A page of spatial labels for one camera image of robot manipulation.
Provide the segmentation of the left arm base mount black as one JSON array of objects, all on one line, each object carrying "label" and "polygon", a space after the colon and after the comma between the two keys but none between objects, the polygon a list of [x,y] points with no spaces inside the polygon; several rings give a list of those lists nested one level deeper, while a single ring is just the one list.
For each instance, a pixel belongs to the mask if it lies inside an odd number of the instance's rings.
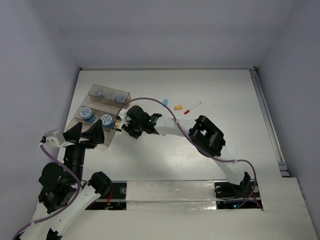
[{"label": "left arm base mount black", "polygon": [[86,210],[121,211],[127,209],[127,182],[116,181],[112,184],[108,195],[102,196],[91,203]]}]

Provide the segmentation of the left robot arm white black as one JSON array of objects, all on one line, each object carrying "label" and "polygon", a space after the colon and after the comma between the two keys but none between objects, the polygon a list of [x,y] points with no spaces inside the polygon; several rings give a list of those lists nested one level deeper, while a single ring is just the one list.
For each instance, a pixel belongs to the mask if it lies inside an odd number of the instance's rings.
[{"label": "left robot arm white black", "polygon": [[83,180],[86,150],[105,142],[103,123],[97,120],[86,131],[82,127],[78,122],[65,132],[51,130],[40,140],[51,162],[38,179],[42,189],[32,219],[14,240],[60,240],[87,207],[110,194],[113,182],[102,171]]}]

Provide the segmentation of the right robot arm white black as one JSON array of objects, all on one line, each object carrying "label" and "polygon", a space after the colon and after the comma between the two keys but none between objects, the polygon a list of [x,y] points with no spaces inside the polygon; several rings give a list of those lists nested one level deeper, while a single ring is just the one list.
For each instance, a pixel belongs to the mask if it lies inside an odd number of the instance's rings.
[{"label": "right robot arm white black", "polygon": [[250,175],[242,170],[236,160],[226,159],[228,150],[223,132],[206,116],[197,119],[175,119],[154,113],[149,115],[140,106],[121,109],[117,118],[123,121],[122,129],[138,139],[142,133],[186,137],[202,155],[215,161],[230,183],[235,196],[242,196],[249,189]]}]

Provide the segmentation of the clear bead cup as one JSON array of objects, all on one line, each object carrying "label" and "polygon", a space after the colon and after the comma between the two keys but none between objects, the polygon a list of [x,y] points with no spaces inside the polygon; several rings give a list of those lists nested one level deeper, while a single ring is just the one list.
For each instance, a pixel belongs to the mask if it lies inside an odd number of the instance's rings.
[{"label": "clear bead cup", "polygon": [[114,91],[108,91],[105,93],[104,97],[107,100],[114,101],[116,99],[117,94]]},{"label": "clear bead cup", "polygon": [[127,99],[127,95],[124,93],[119,93],[115,96],[115,100],[117,103],[123,104]]},{"label": "clear bead cup", "polygon": [[105,97],[105,90],[103,88],[99,87],[96,89],[95,95],[99,98],[104,98]]}]

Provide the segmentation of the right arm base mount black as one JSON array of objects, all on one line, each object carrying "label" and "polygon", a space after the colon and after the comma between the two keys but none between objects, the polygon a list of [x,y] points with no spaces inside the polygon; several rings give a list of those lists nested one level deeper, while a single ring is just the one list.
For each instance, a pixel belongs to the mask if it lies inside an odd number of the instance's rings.
[{"label": "right arm base mount black", "polygon": [[218,210],[235,209],[263,209],[258,182],[249,180],[249,174],[245,172],[240,185],[228,181],[214,183],[213,195],[216,198]]}]

